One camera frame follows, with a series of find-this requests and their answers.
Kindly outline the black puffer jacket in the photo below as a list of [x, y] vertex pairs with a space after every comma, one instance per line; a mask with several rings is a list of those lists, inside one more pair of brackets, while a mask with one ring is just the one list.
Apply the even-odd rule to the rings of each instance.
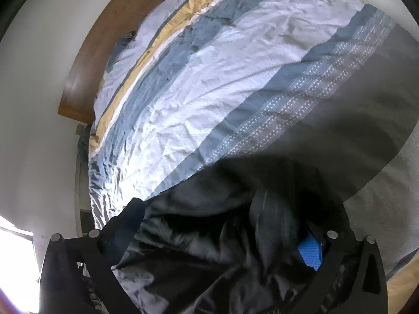
[[312, 229], [354, 237], [316, 168], [223, 159], [147, 200], [114, 275], [142, 313], [282, 311], [315, 277], [297, 249]]

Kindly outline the striped blue white duvet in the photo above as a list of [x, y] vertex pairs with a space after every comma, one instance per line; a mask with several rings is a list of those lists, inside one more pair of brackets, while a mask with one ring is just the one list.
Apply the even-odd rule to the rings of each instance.
[[[355, 240], [375, 237], [388, 312], [418, 254], [418, 36], [361, 0], [187, 0], [90, 132], [99, 230], [219, 160], [316, 168]], [[298, 245], [315, 274], [327, 234]]]

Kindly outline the white pillow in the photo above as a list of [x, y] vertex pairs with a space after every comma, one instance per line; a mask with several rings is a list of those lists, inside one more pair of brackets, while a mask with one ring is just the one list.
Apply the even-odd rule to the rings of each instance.
[[162, 27], [187, 0], [165, 0], [155, 7], [135, 31], [120, 37], [112, 49], [104, 69], [94, 102], [97, 123], [140, 56], [150, 47]]

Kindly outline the wooden headboard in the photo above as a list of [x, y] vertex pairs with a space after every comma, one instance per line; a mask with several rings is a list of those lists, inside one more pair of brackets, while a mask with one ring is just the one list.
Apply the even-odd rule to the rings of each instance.
[[80, 123], [92, 123], [93, 104], [104, 69], [116, 41], [135, 31], [164, 0], [111, 0], [87, 34], [65, 80], [58, 114]]

